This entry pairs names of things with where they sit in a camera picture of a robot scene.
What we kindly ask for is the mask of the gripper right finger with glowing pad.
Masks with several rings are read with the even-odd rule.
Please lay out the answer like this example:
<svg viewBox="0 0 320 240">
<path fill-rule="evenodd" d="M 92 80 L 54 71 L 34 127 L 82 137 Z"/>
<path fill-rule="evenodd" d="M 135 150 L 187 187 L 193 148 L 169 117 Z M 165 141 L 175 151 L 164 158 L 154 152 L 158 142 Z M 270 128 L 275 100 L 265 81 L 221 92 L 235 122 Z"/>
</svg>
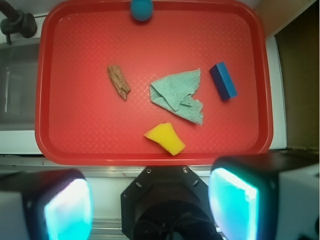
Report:
<svg viewBox="0 0 320 240">
<path fill-rule="evenodd" d="M 229 240 L 317 240 L 320 156 L 221 156 L 212 164 L 208 200 L 216 224 Z"/>
</svg>

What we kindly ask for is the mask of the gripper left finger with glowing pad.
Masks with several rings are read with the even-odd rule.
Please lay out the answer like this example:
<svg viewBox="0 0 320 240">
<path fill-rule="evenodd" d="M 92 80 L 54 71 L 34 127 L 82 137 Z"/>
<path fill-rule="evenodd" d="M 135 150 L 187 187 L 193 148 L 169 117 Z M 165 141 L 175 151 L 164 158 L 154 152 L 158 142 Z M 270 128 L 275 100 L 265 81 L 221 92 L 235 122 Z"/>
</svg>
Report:
<svg viewBox="0 0 320 240">
<path fill-rule="evenodd" d="M 92 188 L 78 169 L 0 175 L 2 240 L 87 240 L 93 215 Z"/>
</svg>

